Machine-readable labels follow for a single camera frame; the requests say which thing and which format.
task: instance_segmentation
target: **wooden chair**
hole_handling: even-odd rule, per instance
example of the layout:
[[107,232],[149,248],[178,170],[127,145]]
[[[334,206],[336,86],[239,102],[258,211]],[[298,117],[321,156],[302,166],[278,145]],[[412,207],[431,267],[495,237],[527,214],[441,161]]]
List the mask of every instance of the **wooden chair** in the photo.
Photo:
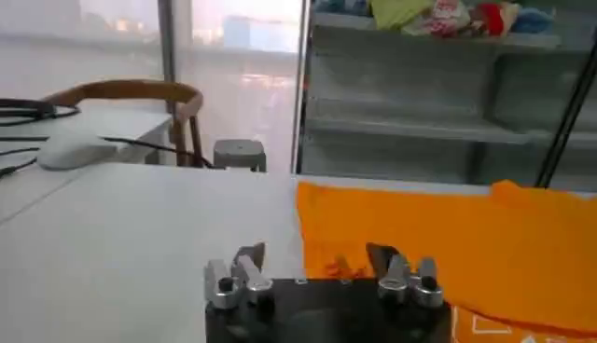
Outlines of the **wooden chair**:
[[203,167],[201,136],[197,113],[203,106],[200,91],[180,83],[153,80],[111,80],[80,85],[52,94],[44,99],[56,105],[77,105],[85,99],[155,99],[183,103],[173,114],[170,140],[176,150],[187,150],[185,125],[188,121],[193,144],[193,157],[176,154],[176,165]]

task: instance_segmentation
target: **glass window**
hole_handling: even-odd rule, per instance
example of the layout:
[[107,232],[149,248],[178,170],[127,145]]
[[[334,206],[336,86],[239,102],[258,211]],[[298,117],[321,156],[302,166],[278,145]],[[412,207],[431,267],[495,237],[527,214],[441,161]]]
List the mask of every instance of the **glass window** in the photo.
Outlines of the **glass window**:
[[105,79],[163,79],[157,1],[4,1],[0,51],[2,97],[37,99]]
[[302,0],[174,1],[177,80],[200,89],[203,150],[256,139],[268,171],[292,156]]

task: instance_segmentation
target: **black pole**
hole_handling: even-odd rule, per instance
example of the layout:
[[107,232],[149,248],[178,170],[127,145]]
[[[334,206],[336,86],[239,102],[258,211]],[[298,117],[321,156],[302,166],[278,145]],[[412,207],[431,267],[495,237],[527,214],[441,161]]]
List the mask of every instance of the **black pole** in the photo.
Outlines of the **black pole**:
[[543,164],[541,166],[541,171],[537,176],[537,180],[535,182],[535,187],[543,187],[548,188],[549,184],[551,183],[551,179],[553,178],[554,173],[556,172],[560,160],[562,159],[562,154],[566,145],[568,144],[568,139],[570,138],[570,133],[575,127],[576,119],[582,110],[582,106],[589,94],[590,88],[595,80],[595,74],[597,73],[597,42],[593,41],[593,47],[590,51],[590,55],[585,62],[584,67],[582,68],[581,74],[578,76],[576,80],[574,92],[570,101],[566,105],[566,110],[562,117],[562,122],[556,134],[553,137],[551,142],[551,146],[549,147],[549,151],[546,154],[545,159],[543,160]]

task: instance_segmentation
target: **white desk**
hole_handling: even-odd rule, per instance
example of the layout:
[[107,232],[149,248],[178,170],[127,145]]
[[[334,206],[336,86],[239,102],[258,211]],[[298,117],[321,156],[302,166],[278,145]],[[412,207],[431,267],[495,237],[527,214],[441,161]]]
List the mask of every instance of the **white desk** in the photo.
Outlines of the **white desk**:
[[[51,136],[65,131],[88,132],[99,136],[122,137],[163,144],[162,134],[172,116],[159,111],[84,108],[80,114],[55,120],[44,120],[16,127],[0,127],[0,136]],[[122,145],[120,161],[138,160],[150,151]]]
[[[103,136],[116,136],[161,144],[170,123],[166,113],[133,110],[85,110],[74,117],[42,121],[18,127],[0,127],[0,136],[48,136],[64,130],[83,130]],[[0,151],[40,146],[40,143],[0,142]],[[141,161],[151,150],[119,145],[119,161]],[[0,168],[20,164],[35,153],[0,157]],[[0,224],[37,200],[72,181],[83,171],[52,172],[32,166],[0,180]]]
[[[479,194],[486,187],[310,178]],[[296,179],[144,165],[94,167],[0,226],[6,342],[204,342],[202,268],[265,241],[265,273],[301,277]]]

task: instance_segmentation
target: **computer mouse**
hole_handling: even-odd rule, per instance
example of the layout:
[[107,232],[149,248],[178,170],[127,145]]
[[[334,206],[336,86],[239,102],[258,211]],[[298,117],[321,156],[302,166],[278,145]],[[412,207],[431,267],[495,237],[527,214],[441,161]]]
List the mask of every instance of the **computer mouse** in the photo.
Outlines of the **computer mouse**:
[[40,148],[37,164],[49,171],[69,171],[108,159],[118,147],[93,134],[63,132]]

